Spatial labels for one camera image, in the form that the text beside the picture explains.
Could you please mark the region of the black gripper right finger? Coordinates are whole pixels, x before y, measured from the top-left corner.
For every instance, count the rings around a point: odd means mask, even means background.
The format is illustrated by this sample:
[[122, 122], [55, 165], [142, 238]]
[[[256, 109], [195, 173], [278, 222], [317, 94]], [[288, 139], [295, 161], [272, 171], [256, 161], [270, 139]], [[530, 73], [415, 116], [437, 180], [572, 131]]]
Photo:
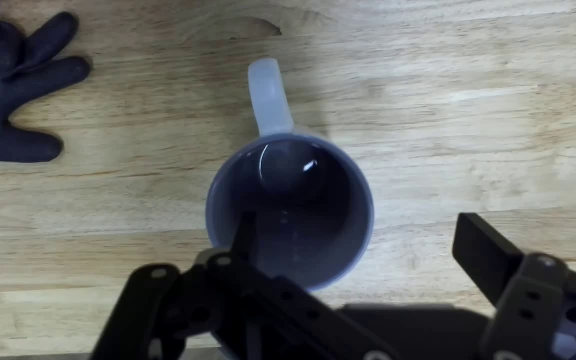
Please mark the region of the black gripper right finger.
[[452, 257], [493, 307], [480, 360], [576, 360], [576, 273], [521, 252], [480, 214], [455, 221]]

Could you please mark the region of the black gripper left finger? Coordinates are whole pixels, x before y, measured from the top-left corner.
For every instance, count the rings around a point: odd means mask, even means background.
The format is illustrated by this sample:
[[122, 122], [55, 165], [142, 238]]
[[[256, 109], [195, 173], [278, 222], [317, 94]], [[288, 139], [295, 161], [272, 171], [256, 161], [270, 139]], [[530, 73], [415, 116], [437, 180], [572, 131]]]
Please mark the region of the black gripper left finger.
[[395, 360], [395, 351], [285, 278], [251, 262], [256, 216], [243, 214], [229, 251], [206, 251], [180, 273], [133, 271], [90, 360], [180, 360], [210, 335], [234, 360]]

